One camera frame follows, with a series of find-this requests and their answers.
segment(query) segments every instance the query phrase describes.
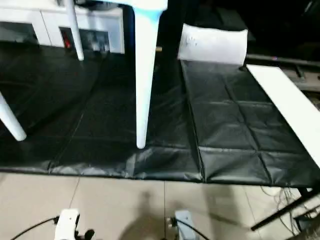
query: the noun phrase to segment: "black mat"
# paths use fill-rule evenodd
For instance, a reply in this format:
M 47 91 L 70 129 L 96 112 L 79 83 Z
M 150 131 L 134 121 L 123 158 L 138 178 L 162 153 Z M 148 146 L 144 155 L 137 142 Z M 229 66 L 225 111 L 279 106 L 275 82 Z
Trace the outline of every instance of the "black mat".
M 0 125 L 0 171 L 312 187 L 320 170 L 247 72 L 156 57 L 146 148 L 124 55 L 0 44 L 0 91 L 27 139 Z
M 318 166 L 246 68 L 184 61 L 182 69 L 208 183 L 319 181 Z

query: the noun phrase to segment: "floor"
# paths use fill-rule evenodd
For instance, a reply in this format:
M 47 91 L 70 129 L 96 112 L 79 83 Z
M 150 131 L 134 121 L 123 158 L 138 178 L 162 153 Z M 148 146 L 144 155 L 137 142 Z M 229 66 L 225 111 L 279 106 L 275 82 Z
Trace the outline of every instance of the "floor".
M 189 210 L 195 227 L 210 239 L 284 240 L 292 234 L 279 220 L 249 230 L 276 210 L 280 193 L 275 187 L 0 173 L 0 239 L 77 208 L 80 234 L 94 229 L 97 240 L 173 240 L 175 229 L 165 219 L 180 209 Z M 319 202 L 316 197 L 306 205 Z M 288 214 L 282 219 L 290 226 Z M 47 223 L 19 239 L 53 240 L 54 231 Z

